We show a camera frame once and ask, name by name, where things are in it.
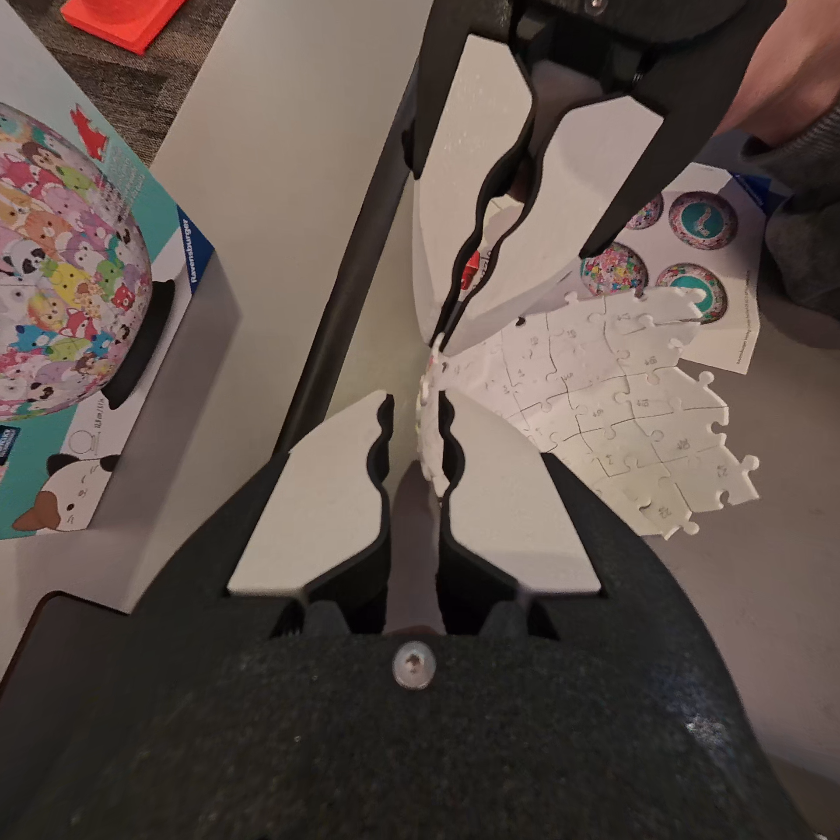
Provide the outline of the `printed instruction sheet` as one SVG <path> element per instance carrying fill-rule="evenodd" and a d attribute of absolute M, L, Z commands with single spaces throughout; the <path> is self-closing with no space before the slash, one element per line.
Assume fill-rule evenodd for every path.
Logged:
<path fill-rule="evenodd" d="M 690 164 L 633 215 L 600 255 L 575 258 L 519 317 L 647 288 L 701 292 L 688 361 L 747 374 L 760 334 L 758 279 L 767 220 L 784 198 L 766 175 Z"/>

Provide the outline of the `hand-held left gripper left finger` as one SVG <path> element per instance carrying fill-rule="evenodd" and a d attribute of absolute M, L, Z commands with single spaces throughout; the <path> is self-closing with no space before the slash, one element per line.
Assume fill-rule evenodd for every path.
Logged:
<path fill-rule="evenodd" d="M 368 600 L 386 584 L 394 397 L 372 392 L 290 450 L 230 595 Z"/>

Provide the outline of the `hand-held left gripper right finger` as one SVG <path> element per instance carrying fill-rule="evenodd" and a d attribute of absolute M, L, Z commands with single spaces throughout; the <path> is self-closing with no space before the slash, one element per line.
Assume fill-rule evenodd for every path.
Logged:
<path fill-rule="evenodd" d="M 447 530 L 467 559 L 530 595 L 595 595 L 602 585 L 539 450 L 462 392 L 441 392 Z"/>

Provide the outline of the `colourful puzzle ball box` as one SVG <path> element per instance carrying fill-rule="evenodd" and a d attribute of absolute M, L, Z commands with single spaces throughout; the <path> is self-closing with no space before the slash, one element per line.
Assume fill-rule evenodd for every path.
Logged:
<path fill-rule="evenodd" d="M 214 247 L 80 104 L 1 114 L 6 540 L 90 526 Z"/>

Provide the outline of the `partly built white puzzle ball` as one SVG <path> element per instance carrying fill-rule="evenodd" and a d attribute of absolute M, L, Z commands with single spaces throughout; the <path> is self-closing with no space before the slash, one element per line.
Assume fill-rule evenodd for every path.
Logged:
<path fill-rule="evenodd" d="M 423 477 L 448 486 L 438 394 L 455 390 L 556 457 L 640 536 L 697 533 L 695 514 L 759 498 L 760 462 L 726 446 L 727 404 L 708 371 L 678 362 L 701 320 L 699 289 L 658 287 L 520 317 L 456 353 L 436 339 L 416 402 Z"/>

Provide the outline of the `orange object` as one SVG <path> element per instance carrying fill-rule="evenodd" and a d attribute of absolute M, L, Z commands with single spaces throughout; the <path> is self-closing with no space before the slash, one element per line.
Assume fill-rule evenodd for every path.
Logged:
<path fill-rule="evenodd" d="M 184 1 L 68 1 L 69 25 L 142 56 Z"/>

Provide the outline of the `person's right hand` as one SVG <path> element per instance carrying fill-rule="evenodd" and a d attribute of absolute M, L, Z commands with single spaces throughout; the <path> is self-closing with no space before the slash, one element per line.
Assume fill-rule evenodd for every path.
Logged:
<path fill-rule="evenodd" d="M 802 134 L 839 95 L 839 2 L 790 1 L 756 48 L 715 135 L 740 130 L 770 147 Z"/>

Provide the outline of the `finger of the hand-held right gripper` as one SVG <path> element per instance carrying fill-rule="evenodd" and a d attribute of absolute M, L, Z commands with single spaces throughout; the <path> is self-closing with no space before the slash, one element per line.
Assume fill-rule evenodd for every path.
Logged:
<path fill-rule="evenodd" d="M 509 47 L 470 35 L 423 173 L 413 184 L 413 294 L 423 341 L 462 350 L 461 283 L 490 199 L 512 177 L 532 128 L 532 90 Z"/>
<path fill-rule="evenodd" d="M 541 299 L 578 256 L 664 118 L 634 98 L 567 112 L 542 155 L 529 209 L 502 238 L 484 285 L 471 294 L 441 351 L 458 354 Z"/>

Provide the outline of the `black mat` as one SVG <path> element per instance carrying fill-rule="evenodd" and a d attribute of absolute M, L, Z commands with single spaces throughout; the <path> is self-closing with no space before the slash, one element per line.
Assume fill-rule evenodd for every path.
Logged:
<path fill-rule="evenodd" d="M 25 807 L 67 748 L 129 618 L 61 591 L 37 603 L 2 678 L 3 822 Z"/>

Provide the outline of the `person's right forearm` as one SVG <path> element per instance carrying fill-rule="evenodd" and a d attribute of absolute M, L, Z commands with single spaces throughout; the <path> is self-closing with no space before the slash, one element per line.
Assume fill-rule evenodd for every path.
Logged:
<path fill-rule="evenodd" d="M 839 104 L 799 136 L 761 157 L 789 191 L 765 241 L 787 296 L 839 318 Z"/>

